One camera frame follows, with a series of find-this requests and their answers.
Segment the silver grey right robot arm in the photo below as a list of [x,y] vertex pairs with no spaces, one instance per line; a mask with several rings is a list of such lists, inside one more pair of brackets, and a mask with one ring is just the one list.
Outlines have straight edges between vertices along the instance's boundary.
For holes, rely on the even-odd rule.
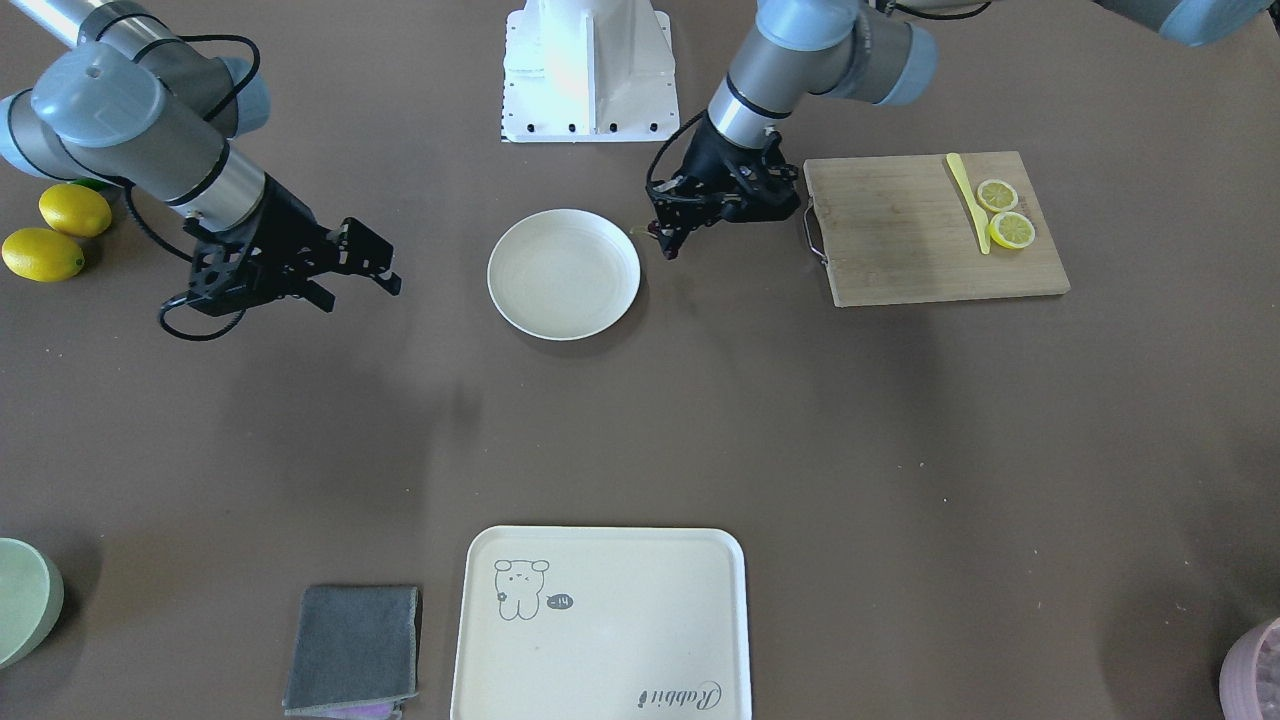
[[37,177],[138,190],[179,214],[195,251],[169,307],[225,316],[296,297],[328,313],[326,273],[399,293],[390,242],[353,218],[323,227],[234,147],[270,114],[259,60],[205,56],[134,1],[18,8],[67,51],[4,99],[3,156]]

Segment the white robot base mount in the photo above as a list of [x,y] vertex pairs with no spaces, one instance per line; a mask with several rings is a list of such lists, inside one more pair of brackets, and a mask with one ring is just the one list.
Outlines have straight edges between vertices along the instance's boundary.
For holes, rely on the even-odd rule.
[[649,1],[526,1],[503,72],[508,143],[662,142],[680,124],[671,18]]

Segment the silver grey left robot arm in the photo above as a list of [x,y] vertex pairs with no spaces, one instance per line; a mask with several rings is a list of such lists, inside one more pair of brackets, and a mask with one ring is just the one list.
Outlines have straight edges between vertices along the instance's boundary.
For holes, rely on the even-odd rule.
[[675,259],[696,229],[718,222],[781,222],[799,208],[797,168],[780,124],[804,96],[905,105],[929,86],[938,47],[918,19],[965,19],[983,1],[760,1],[753,27],[692,131],[676,173],[645,179],[648,229]]

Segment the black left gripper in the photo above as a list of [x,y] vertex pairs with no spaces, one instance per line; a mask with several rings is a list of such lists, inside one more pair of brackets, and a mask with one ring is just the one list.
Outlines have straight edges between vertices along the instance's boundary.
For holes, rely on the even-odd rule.
[[[696,131],[681,167],[669,179],[653,173],[667,149],[689,128]],[[664,141],[648,168],[648,197],[660,227],[660,251],[675,260],[687,237],[718,222],[758,223],[788,219],[799,208],[799,169],[781,152],[782,135],[765,128],[760,149],[731,143],[704,111],[686,120]]]

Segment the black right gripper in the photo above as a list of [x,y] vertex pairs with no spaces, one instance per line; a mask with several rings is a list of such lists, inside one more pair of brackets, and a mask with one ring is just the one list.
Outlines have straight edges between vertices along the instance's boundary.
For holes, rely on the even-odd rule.
[[392,270],[396,249],[388,240],[349,217],[338,228],[337,249],[310,208],[271,176],[259,205],[238,225],[209,231],[189,218],[186,232],[196,240],[186,299],[209,316],[285,296],[332,313],[335,296],[314,277],[335,270],[337,264],[339,274],[367,278],[392,296],[402,291],[402,278]]

